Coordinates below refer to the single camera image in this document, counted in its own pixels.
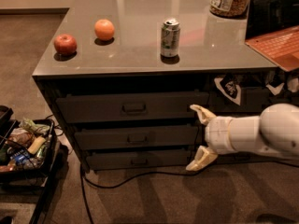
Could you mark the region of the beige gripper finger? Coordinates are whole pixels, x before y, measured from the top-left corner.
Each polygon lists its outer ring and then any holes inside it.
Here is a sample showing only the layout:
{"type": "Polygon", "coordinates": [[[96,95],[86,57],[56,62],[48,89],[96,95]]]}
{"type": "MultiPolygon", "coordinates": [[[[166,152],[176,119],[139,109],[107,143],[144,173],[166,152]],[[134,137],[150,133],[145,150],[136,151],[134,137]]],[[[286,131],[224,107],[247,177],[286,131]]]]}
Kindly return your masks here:
{"type": "Polygon", "coordinates": [[[216,115],[200,105],[190,105],[190,109],[197,113],[201,124],[207,126],[210,121],[216,118],[216,115]]]}
{"type": "Polygon", "coordinates": [[[218,158],[218,154],[210,147],[200,146],[194,159],[186,166],[186,170],[189,172],[197,172],[206,168],[214,160],[218,158]]]}

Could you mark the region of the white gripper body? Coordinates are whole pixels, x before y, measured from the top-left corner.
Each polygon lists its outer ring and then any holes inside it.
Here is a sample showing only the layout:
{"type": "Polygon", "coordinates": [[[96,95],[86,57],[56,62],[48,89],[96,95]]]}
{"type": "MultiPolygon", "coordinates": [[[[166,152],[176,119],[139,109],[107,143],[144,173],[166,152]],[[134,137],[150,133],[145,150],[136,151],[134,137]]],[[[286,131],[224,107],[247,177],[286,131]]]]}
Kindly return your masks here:
{"type": "Polygon", "coordinates": [[[205,128],[205,140],[208,146],[217,154],[236,153],[229,137],[232,117],[216,117],[205,128]]]}

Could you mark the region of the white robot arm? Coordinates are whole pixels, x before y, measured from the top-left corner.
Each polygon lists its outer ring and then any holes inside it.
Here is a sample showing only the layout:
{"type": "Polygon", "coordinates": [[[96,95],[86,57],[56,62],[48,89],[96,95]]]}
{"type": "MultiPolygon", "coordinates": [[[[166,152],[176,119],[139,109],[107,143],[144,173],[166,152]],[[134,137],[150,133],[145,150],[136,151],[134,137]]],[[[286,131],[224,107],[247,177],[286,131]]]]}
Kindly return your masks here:
{"type": "Polygon", "coordinates": [[[191,105],[205,126],[206,147],[199,147],[186,170],[197,172],[220,155],[249,152],[281,159],[299,157],[299,107],[268,106],[259,116],[225,117],[200,105],[191,105]]]}

